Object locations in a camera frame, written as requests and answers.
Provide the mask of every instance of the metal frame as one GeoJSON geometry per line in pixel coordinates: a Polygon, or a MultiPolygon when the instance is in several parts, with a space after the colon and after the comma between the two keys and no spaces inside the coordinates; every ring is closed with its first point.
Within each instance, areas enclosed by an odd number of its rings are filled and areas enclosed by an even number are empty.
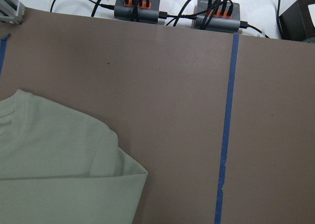
{"type": "Polygon", "coordinates": [[[25,16],[25,6],[18,0],[0,0],[0,21],[21,24],[25,16]]]}

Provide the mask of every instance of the blue painter's tape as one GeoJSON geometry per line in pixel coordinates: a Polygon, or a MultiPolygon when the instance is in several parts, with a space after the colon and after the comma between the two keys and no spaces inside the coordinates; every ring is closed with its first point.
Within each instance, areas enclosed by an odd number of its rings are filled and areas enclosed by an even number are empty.
{"type": "Polygon", "coordinates": [[[223,127],[215,224],[221,223],[222,205],[223,205],[223,186],[225,182],[225,168],[226,168],[225,163],[227,159],[227,147],[228,147],[228,139],[229,139],[229,134],[230,134],[230,122],[231,122],[231,113],[232,113],[235,69],[236,69],[239,37],[240,36],[238,34],[235,34],[233,37],[233,44],[232,44],[231,65],[230,65],[230,74],[228,78],[225,118],[224,118],[224,127],[223,127]]]}
{"type": "Polygon", "coordinates": [[[11,34],[8,34],[7,36],[3,37],[1,39],[1,45],[0,45],[0,75],[2,72],[2,65],[4,61],[5,56],[5,49],[6,49],[6,40],[11,36],[11,34]]]}

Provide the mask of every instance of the white background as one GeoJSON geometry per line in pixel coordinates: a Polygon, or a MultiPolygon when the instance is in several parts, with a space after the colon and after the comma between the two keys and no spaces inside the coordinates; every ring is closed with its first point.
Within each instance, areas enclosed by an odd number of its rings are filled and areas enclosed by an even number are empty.
{"type": "MultiPolygon", "coordinates": [[[[49,11],[53,0],[20,0],[25,6],[49,11]]],[[[103,0],[104,4],[115,4],[116,0],[103,0]]],[[[168,14],[177,15],[186,0],[161,0],[160,11],[166,11],[168,14]]],[[[232,0],[238,2],[241,8],[241,20],[247,21],[249,24],[261,29],[271,38],[279,38],[276,25],[276,8],[278,0],[232,0]]],[[[281,0],[280,14],[288,9],[296,0],[281,0]]],[[[193,0],[187,6],[184,14],[192,14],[197,0],[193,0]]],[[[90,16],[93,4],[87,0],[57,0],[53,12],[90,16]]],[[[114,11],[98,8],[95,17],[114,18],[114,11]]],[[[191,20],[181,19],[177,27],[190,28],[191,20]]],[[[243,34],[260,36],[256,31],[247,29],[243,30],[243,34]]]]}

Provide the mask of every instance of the t-shirt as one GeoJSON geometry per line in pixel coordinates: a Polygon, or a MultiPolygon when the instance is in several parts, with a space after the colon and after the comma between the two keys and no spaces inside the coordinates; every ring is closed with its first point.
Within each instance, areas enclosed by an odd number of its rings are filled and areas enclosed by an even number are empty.
{"type": "Polygon", "coordinates": [[[91,116],[21,90],[0,101],[1,224],[130,224],[147,174],[91,116]]]}

